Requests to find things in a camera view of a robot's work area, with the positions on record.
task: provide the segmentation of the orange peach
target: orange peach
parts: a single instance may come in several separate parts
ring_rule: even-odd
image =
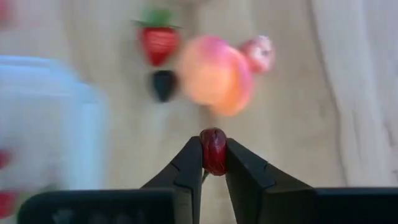
[[[176,72],[182,90],[201,105],[220,101],[233,81],[232,58],[228,44],[216,36],[191,40],[177,61]]]
[[[229,48],[233,56],[231,66],[232,83],[222,99],[210,106],[216,114],[232,116],[241,111],[249,102],[253,93],[253,75],[245,57],[233,48]]]

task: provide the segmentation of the white container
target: white container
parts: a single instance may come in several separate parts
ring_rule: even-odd
[[[0,56],[0,148],[14,155],[0,190],[5,181],[29,192],[103,188],[105,112],[100,94],[57,62]]]

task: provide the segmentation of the toy fruit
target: toy fruit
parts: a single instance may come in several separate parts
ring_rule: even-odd
[[[152,84],[160,102],[166,102],[173,95],[177,78],[171,70],[159,70],[152,75]]]
[[[177,31],[169,26],[171,13],[167,10],[153,9],[149,18],[142,23],[139,39],[152,66],[162,65],[175,51],[180,42]]]
[[[258,36],[244,43],[240,50],[246,56],[253,73],[268,72],[275,61],[275,51],[268,37]]]
[[[176,30],[170,27],[144,27],[141,40],[147,58],[153,66],[162,65],[179,43]]]
[[[226,174],[226,135],[218,128],[209,128],[199,134],[203,151],[203,168],[213,175]]]
[[[244,56],[235,49],[229,51],[233,56],[232,82],[222,99],[210,105],[212,112],[226,116],[232,116],[241,111],[249,102],[254,88],[253,75]]]
[[[186,44],[177,62],[182,90],[194,102],[212,105],[222,99],[232,82],[230,47],[212,35],[197,37]]]

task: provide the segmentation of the green leaves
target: green leaves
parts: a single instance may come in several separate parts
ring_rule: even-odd
[[[144,10],[143,25],[147,27],[168,27],[172,13],[166,9],[152,8]]]

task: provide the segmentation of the apple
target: apple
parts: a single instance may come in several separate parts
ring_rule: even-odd
[[[269,72],[274,66],[275,50],[270,38],[259,35],[240,47],[253,73]]]

